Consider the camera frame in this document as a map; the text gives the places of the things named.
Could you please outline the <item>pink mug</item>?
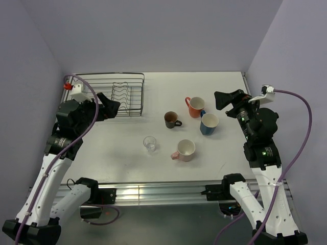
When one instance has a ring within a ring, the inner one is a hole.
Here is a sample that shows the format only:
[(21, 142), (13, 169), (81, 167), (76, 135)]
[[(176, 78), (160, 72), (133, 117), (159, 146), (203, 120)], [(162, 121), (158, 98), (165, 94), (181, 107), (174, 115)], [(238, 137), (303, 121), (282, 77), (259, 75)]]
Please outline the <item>pink mug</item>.
[(193, 141), (183, 139), (177, 144), (177, 151), (171, 155), (171, 159), (189, 162), (192, 160), (195, 150), (196, 146)]

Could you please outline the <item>aluminium rail frame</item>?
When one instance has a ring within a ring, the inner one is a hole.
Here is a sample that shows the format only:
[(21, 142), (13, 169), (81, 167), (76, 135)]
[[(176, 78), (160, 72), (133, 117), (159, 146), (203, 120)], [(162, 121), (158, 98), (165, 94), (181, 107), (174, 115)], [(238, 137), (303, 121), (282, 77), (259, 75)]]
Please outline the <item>aluminium rail frame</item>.
[(206, 185), (221, 181), (179, 181), (179, 182), (130, 182), (115, 183), (99, 181), (99, 189), (115, 188), (116, 206), (154, 206), (205, 204), (209, 201), (201, 192)]

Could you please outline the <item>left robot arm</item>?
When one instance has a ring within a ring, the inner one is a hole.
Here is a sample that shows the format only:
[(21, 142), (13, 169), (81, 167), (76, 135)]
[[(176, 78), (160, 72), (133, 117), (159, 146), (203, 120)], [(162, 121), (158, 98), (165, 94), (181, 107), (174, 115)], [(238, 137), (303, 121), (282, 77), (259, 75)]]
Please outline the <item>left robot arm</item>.
[(37, 180), (15, 219), (4, 222), (2, 231), (15, 244), (56, 244), (64, 222), (83, 204), (100, 203), (96, 180), (81, 177), (57, 204), (54, 199), (62, 179), (73, 163), (82, 137), (97, 121), (115, 118), (120, 102), (97, 93), (100, 101), (85, 99), (65, 101), (58, 107), (57, 121), (44, 150)]

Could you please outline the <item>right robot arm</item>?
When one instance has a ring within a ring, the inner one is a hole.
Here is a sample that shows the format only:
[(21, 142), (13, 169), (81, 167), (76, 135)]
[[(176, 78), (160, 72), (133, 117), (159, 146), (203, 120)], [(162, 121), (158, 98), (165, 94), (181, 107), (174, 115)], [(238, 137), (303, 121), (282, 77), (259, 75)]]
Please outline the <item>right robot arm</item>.
[(234, 198), (252, 225), (249, 244), (307, 244), (307, 235), (295, 223), (283, 180), (294, 161), (282, 168), (278, 149), (273, 141), (279, 115), (260, 107), (274, 100), (278, 92), (273, 86), (264, 85), (261, 95), (252, 97), (243, 90), (231, 93), (214, 93), (217, 110), (232, 105), (226, 115), (238, 120), (246, 138), (243, 149), (249, 167), (255, 175), (262, 201), (250, 191), (241, 174), (225, 175), (221, 193)]

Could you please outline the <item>dark wire dish rack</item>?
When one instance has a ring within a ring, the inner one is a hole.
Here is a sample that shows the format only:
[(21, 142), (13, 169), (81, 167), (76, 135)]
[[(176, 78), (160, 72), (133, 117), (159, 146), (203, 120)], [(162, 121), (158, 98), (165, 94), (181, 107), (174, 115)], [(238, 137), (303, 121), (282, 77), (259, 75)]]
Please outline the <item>dark wire dish rack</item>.
[(110, 72), (78, 74), (95, 93), (121, 103), (118, 116), (141, 116), (144, 107), (145, 74), (141, 72)]

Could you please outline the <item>orange mug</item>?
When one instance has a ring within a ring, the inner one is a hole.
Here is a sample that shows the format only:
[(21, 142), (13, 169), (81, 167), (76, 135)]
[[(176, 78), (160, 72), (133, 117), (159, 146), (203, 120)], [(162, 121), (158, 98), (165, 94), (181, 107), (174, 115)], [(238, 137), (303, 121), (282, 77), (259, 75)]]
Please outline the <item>orange mug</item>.
[(200, 113), (205, 106), (205, 101), (200, 97), (186, 97), (185, 103), (188, 107), (189, 114), (192, 118), (200, 117)]

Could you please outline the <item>dark grey mug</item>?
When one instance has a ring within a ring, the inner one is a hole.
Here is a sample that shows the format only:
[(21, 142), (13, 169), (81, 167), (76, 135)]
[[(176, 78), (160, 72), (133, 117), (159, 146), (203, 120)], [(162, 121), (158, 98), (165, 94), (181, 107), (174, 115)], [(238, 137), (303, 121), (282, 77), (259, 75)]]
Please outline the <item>dark grey mug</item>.
[(182, 126), (182, 122), (178, 120), (177, 113), (173, 111), (169, 111), (164, 115), (165, 125), (168, 129), (172, 129), (174, 127)]

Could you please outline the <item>blue mug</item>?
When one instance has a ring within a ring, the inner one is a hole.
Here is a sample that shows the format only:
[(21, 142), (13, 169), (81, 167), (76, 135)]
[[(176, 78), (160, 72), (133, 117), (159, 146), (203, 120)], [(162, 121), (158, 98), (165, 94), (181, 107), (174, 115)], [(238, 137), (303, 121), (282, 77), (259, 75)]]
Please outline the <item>blue mug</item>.
[(219, 124), (219, 119), (214, 114), (206, 113), (205, 110), (200, 112), (200, 117), (200, 132), (205, 136), (212, 135)]

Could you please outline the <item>clear glass cup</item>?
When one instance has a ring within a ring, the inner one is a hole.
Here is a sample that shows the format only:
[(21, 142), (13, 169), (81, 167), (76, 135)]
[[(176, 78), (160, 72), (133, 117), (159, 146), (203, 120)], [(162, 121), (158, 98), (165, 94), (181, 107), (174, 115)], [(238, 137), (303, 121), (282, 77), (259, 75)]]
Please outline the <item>clear glass cup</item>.
[(156, 138), (153, 136), (147, 136), (143, 140), (143, 145), (149, 153), (152, 153), (156, 150)]

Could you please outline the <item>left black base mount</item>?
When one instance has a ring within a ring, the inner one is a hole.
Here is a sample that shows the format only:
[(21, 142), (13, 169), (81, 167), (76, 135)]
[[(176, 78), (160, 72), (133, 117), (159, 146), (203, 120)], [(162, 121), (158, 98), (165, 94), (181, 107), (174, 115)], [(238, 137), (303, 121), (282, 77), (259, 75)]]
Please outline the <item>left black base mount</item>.
[(100, 204), (113, 205), (116, 199), (116, 188), (100, 188)]

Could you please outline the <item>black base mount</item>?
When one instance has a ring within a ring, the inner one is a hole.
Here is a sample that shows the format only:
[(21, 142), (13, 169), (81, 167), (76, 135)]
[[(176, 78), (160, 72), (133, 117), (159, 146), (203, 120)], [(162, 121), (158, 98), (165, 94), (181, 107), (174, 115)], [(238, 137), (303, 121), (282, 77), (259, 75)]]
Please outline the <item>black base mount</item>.
[(116, 188), (100, 188), (100, 204), (113, 205), (116, 199)]
[(201, 192), (201, 195), (206, 196), (207, 201), (226, 200), (222, 184), (205, 185), (205, 190)]

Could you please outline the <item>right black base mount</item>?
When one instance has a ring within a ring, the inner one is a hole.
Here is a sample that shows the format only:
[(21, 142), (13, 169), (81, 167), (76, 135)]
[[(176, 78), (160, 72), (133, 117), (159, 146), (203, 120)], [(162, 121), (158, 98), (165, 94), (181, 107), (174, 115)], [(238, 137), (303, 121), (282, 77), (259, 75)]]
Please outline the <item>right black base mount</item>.
[(206, 196), (207, 201), (226, 200), (222, 184), (205, 185), (205, 190), (201, 192), (201, 195)]

